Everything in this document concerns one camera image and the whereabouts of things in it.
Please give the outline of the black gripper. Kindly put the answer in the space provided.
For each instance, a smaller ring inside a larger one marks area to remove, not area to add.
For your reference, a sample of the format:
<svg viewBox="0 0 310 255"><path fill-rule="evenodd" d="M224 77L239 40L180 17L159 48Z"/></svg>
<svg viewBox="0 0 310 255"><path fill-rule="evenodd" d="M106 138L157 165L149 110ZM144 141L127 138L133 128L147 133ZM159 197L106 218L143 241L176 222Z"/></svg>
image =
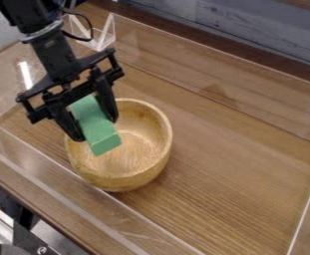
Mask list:
<svg viewBox="0 0 310 255"><path fill-rule="evenodd" d="M26 110L32 124L42 119L54 120L73 141L84 141L80 126L65 107L96 93L106 119L112 123L117 121L119 109L112 85L124 71L115 57L115 49L77 59L60 28L40 35L29 35L24 42L30 44L46 74L30 89L18 94L16 102Z"/></svg>

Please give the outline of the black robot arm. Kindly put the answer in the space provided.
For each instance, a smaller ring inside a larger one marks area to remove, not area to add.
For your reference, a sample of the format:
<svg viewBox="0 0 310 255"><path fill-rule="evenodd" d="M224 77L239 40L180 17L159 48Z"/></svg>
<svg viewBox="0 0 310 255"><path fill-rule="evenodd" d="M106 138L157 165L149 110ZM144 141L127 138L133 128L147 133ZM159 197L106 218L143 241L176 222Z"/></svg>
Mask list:
<svg viewBox="0 0 310 255"><path fill-rule="evenodd" d="M56 122L74 141L86 139L68 106L92 95L109 121L119 118L113 81L124 75L115 52L101 52L77 58L68 40L73 37L64 29L61 14L69 10L56 0L0 0L0 12L21 33L45 69L45 76L26 91L17 94L16 102L26 110L32 123L44 119Z"/></svg>

